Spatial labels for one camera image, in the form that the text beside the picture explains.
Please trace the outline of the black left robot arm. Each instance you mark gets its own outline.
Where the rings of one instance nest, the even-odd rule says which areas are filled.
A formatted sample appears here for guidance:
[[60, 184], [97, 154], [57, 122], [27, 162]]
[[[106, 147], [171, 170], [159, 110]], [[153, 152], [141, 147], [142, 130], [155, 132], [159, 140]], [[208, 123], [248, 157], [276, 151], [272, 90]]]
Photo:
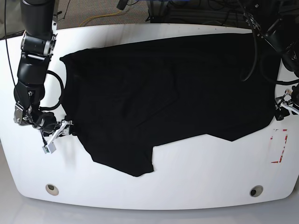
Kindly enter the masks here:
[[[254, 37], [264, 39], [280, 56], [284, 67], [299, 75], [299, 2], [297, 0], [240, 0], [246, 22]], [[260, 71], [264, 79], [275, 85], [291, 86], [275, 99], [275, 118], [283, 120], [299, 113], [299, 81], [280, 81]]]

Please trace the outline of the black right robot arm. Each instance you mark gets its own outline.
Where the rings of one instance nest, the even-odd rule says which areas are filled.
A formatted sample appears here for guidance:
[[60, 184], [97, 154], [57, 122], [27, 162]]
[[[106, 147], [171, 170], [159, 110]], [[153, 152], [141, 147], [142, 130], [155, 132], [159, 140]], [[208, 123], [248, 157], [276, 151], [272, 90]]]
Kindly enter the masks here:
[[[25, 30], [21, 41], [18, 80], [14, 86], [14, 122], [20, 126], [31, 125], [40, 131], [43, 138], [50, 136], [51, 143], [73, 131], [71, 120], [57, 121], [53, 113], [64, 97], [62, 79], [48, 69], [56, 44], [58, 5], [57, 0], [20, 1], [21, 21]], [[47, 75], [58, 80], [61, 94], [54, 106], [42, 107], [40, 102], [45, 95]]]

